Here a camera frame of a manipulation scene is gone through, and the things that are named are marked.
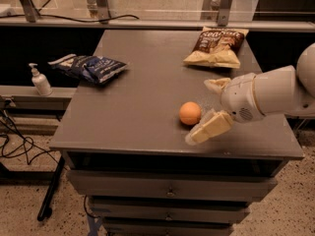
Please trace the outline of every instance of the speckled floor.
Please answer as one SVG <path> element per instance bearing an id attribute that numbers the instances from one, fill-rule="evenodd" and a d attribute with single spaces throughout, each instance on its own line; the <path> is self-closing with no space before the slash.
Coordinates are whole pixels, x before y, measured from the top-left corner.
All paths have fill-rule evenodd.
<path id="1" fill-rule="evenodd" d="M 48 149 L 50 136 L 32 135 L 34 142 Z M 6 152 L 22 142 L 10 135 Z M 300 132 L 299 141 L 305 152 L 301 161 L 291 161 L 278 175 L 279 185 L 260 203 L 250 206 L 251 213 L 235 225 L 231 236 L 312 236 L 315 235 L 315 132 Z M 33 149 L 30 156 L 40 152 Z M 59 152 L 52 153 L 55 159 Z M 48 155 L 38 157 L 32 166 L 26 158 L 0 159 L 10 170 L 53 170 L 56 162 Z M 38 222 L 37 214 L 44 199 L 47 186 L 0 187 L 0 235 L 88 235 L 89 225 L 84 210 L 84 197 L 79 195 L 67 181 L 64 169 L 55 193 L 50 218 Z M 105 235 L 101 227 L 98 235 Z"/>

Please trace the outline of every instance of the white bottle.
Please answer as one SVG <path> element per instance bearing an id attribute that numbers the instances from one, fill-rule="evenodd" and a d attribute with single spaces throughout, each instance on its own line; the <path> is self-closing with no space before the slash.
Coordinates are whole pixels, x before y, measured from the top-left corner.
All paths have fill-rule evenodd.
<path id="1" fill-rule="evenodd" d="M 50 86 L 47 78 L 41 74 L 38 69 L 35 67 L 37 64 L 29 63 L 31 67 L 32 78 L 31 81 L 35 85 L 38 93 L 43 96 L 50 95 L 52 93 L 52 88 Z"/>

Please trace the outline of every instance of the dark wooden desk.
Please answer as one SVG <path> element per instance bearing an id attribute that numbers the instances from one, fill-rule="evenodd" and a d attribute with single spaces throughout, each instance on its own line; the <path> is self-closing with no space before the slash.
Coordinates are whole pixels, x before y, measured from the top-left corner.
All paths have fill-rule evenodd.
<path id="1" fill-rule="evenodd" d="M 107 30 L 95 55 L 129 69 L 104 88 L 81 83 L 51 141 L 109 233 L 228 235 L 277 185 L 285 164 L 303 156 L 283 115 L 185 144 L 182 103 L 221 109 L 204 80 L 261 72 L 246 41 L 239 70 L 185 67 L 199 33 Z"/>

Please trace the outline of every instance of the gray tabletop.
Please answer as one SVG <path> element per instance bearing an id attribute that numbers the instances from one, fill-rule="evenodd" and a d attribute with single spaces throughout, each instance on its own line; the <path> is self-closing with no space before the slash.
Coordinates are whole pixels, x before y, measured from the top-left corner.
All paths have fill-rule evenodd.
<path id="1" fill-rule="evenodd" d="M 212 107 L 221 110 L 218 97 L 206 89 L 204 80 L 261 72 L 246 41 L 238 53 L 238 70 L 183 65 L 199 33 L 107 30 L 95 55 L 125 62 L 128 69 L 104 88 L 81 83 L 50 147 L 111 153 L 301 158 L 302 149 L 283 115 L 236 123 L 228 133 L 201 145 L 186 145 L 184 138 L 190 127 L 178 119 L 180 106 L 195 101 L 203 113 Z"/>

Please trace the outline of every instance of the white robotic hand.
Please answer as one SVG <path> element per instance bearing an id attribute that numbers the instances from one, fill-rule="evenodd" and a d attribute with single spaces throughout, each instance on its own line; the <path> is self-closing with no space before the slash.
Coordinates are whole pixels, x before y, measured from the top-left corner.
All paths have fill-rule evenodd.
<path id="1" fill-rule="evenodd" d="M 222 111 L 211 110 L 202 118 L 186 137 L 190 145 L 227 132 L 233 121 L 258 121 L 278 113 L 315 116 L 315 43 L 301 54 L 296 71 L 293 66 L 286 66 L 233 80 L 206 80 L 205 85 L 219 95 Z"/>

